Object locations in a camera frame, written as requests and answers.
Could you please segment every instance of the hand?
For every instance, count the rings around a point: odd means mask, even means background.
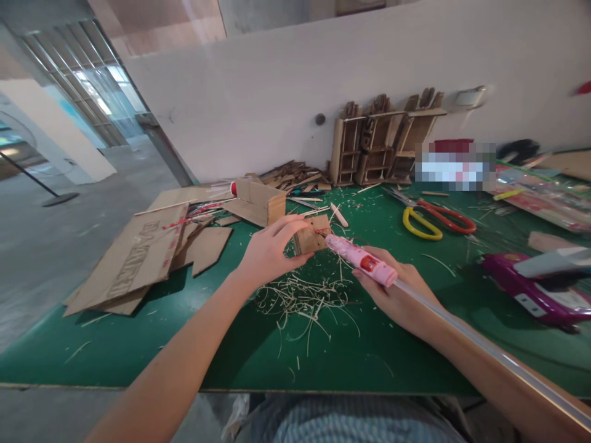
[[[291,237],[311,229],[303,215],[285,215],[274,224],[253,234],[236,272],[259,288],[283,274],[306,264],[314,253],[288,258],[284,251]]]
[[[373,246],[364,246],[363,249],[392,266],[400,280],[443,309],[414,266],[398,263],[385,249]],[[358,269],[352,273],[369,292],[377,307],[408,332],[427,342],[437,334],[437,327],[441,324],[440,318],[406,292],[394,285],[385,288]]]

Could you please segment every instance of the pink toy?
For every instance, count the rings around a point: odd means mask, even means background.
[[[328,234],[326,245],[384,287],[391,286],[398,278],[398,273],[394,268],[343,237]]]

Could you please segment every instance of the green work mat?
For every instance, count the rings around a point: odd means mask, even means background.
[[[471,245],[467,250],[467,239],[438,221],[435,224],[443,230],[444,238],[431,242],[404,228],[404,206],[381,186],[355,195],[357,191],[337,189],[324,197],[327,203],[341,205],[350,224],[347,237],[354,237],[358,244],[383,247],[399,261],[412,263],[450,312],[570,393],[591,397],[591,324],[581,324],[580,335],[568,335],[537,323],[486,278],[476,263],[481,253],[535,253],[525,246],[525,234],[531,230],[584,242],[523,211],[505,217],[488,214],[482,219],[490,229],[488,237],[494,237],[494,245],[488,248]],[[413,188],[408,192],[415,198],[419,195]],[[490,195],[476,192],[426,199],[460,209],[476,219],[485,213],[469,207],[492,202]],[[288,202],[288,210],[293,208],[296,204]],[[298,212],[306,210],[297,206]],[[246,222],[231,227],[234,233],[218,264],[195,279],[190,268],[172,273],[168,281],[150,290],[132,317],[111,315],[82,326],[104,313],[62,318],[65,309],[56,306],[0,356],[0,383],[128,386],[238,265],[250,235],[258,230]],[[441,260],[457,276],[423,254]],[[339,273],[336,256],[324,250],[301,268],[298,277],[319,282],[326,277],[339,278]],[[296,341],[287,338],[300,335],[308,319],[290,316],[280,336],[276,325],[280,314],[264,315],[267,308],[250,301],[223,339],[202,390],[476,394],[444,357],[376,309],[348,268],[343,267],[343,273],[353,281],[343,290],[350,302],[348,312],[360,333],[345,313],[333,309],[333,318],[328,309],[323,309],[319,322],[331,340],[315,325],[307,356],[307,335]]]

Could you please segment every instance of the concrete floor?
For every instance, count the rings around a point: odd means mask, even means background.
[[[58,193],[79,192],[44,208],[50,197],[20,174],[0,182],[0,353],[60,303],[84,278],[132,214],[163,190],[178,187],[147,137],[105,151],[118,173],[73,186],[49,165],[35,176]],[[0,389],[0,442],[79,442],[121,394],[119,391]],[[219,442],[234,395],[200,394],[174,442]],[[460,400],[462,405],[474,400]],[[490,405],[468,414],[476,441],[512,442],[512,427]]]

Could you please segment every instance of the scissor handle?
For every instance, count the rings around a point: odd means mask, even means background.
[[[429,229],[429,231],[431,231],[433,234],[427,234],[427,233],[419,231],[417,228],[415,228],[414,226],[411,225],[411,221],[410,221],[409,217],[412,217],[415,220],[417,220],[417,222],[419,222],[421,225],[423,225],[424,227]],[[406,229],[408,229],[410,232],[415,234],[417,237],[421,237],[425,240],[438,241],[443,238],[443,233],[436,226],[434,226],[433,224],[429,223],[427,220],[422,218],[410,206],[407,206],[406,209],[404,210],[404,214],[402,215],[402,223],[404,224],[404,227]]]
[[[468,234],[472,234],[474,231],[476,231],[476,224],[474,224],[474,222],[471,221],[471,219],[469,219],[465,215],[459,214],[456,211],[445,209],[443,207],[434,206],[424,200],[419,200],[417,202],[417,204],[422,206],[429,214],[436,217],[440,222],[442,222],[449,229],[451,229],[455,232],[459,232],[460,234],[468,235]],[[442,213],[448,215],[451,218],[455,218],[459,222],[462,222],[465,227],[458,226],[453,221],[444,217],[442,215]]]

